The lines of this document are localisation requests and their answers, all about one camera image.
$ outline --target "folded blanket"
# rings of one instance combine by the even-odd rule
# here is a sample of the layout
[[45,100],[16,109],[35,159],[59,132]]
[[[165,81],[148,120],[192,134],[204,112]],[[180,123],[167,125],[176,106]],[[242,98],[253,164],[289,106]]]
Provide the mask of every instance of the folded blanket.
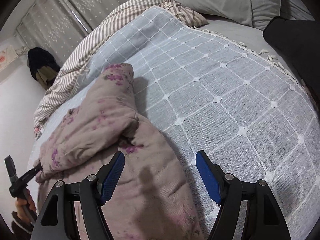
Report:
[[41,135],[40,130],[44,128],[53,112],[70,96],[77,93],[76,80],[80,74],[84,73],[89,60],[97,50],[116,31],[155,5],[169,11],[186,25],[198,27],[208,23],[201,14],[173,0],[130,0],[118,6],[79,43],[63,64],[52,87],[46,91],[34,114],[34,128],[37,136]]
[[[107,67],[41,146],[38,207],[58,179],[81,181],[117,150],[125,153],[125,167],[102,208],[114,239],[203,239],[178,159],[164,136],[136,112],[130,64]],[[84,239],[79,203],[76,216]]]

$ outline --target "metal screw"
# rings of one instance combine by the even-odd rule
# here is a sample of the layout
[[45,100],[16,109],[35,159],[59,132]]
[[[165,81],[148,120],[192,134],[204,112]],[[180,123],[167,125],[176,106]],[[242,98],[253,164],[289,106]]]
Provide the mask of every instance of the metal screw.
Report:
[[258,183],[261,185],[261,186],[265,186],[267,183],[265,180],[263,179],[259,179]]
[[230,173],[224,175],[224,177],[225,177],[227,180],[233,180],[233,178],[234,178],[233,175],[230,174]]
[[93,181],[93,180],[96,179],[96,175],[91,174],[91,175],[89,175],[89,176],[87,177],[87,179],[88,179],[88,181]]
[[63,181],[59,180],[56,182],[56,187],[61,187],[63,185]]

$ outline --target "brown and white striped cloth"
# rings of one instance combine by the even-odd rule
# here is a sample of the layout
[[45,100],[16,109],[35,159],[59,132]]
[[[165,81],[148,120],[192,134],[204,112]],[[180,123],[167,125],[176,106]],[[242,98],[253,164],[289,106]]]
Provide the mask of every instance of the brown and white striped cloth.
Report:
[[187,26],[199,27],[207,20],[194,10],[174,0],[130,0],[114,9],[101,24],[85,37],[63,64],[58,76],[34,113],[36,136],[41,135],[46,121],[71,95],[77,93],[76,80],[86,70],[92,55],[119,29],[152,6],[172,13]]

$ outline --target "light blue bedspread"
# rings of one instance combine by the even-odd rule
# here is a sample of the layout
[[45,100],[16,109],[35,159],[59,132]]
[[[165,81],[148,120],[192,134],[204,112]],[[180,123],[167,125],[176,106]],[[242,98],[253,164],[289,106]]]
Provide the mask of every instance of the light blue bedspread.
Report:
[[[167,137],[184,168],[205,237],[219,208],[194,166],[198,150],[240,180],[264,178],[292,240],[308,235],[320,215],[320,125],[308,96],[257,54],[188,28],[158,7],[119,30],[92,57],[90,72],[78,79],[78,93],[47,122],[29,166],[101,71],[122,62],[134,69],[138,111]],[[234,239],[241,237],[245,205]]]

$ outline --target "dark cloth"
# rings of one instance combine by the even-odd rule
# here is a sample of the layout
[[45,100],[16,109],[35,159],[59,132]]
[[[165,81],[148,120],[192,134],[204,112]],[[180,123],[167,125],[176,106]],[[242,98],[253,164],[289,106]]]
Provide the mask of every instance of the dark cloth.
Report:
[[16,212],[12,212],[13,221],[11,223],[13,235],[17,240],[30,240],[33,226],[27,225],[21,219],[18,218]]
[[52,86],[60,71],[54,57],[46,50],[38,47],[29,50],[28,65],[32,77],[46,90]]
[[290,63],[303,79],[320,108],[320,23],[273,18],[263,38]]
[[320,239],[320,218],[305,240],[319,240],[319,239]]

